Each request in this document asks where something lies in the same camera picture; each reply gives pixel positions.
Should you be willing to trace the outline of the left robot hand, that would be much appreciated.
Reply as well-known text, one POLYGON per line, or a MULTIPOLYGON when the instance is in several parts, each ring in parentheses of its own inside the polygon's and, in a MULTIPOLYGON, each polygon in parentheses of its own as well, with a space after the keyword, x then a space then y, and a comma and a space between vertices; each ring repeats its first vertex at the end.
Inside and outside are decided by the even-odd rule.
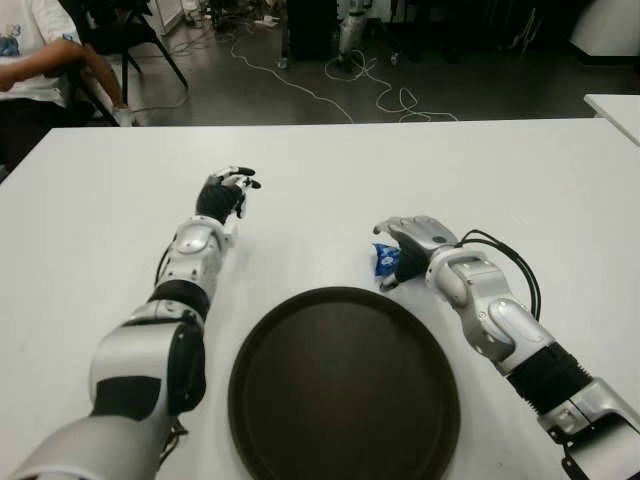
POLYGON ((247 191, 261 188, 255 175, 255 170, 237 166, 212 173, 198 195, 195 213, 215 219, 222 225, 231 214, 242 219, 245 216, 247 191))

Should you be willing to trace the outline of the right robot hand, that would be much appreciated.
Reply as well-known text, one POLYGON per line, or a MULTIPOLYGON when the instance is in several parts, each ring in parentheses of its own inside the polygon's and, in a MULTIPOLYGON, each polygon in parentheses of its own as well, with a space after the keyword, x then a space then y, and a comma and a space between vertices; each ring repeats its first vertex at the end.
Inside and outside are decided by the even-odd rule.
POLYGON ((432 257, 443 248, 453 248, 458 239, 438 220, 425 215, 390 217, 373 228, 373 233, 388 234, 399 247, 399 261, 393 273, 385 276, 380 290, 387 292, 401 283, 424 276, 432 257))

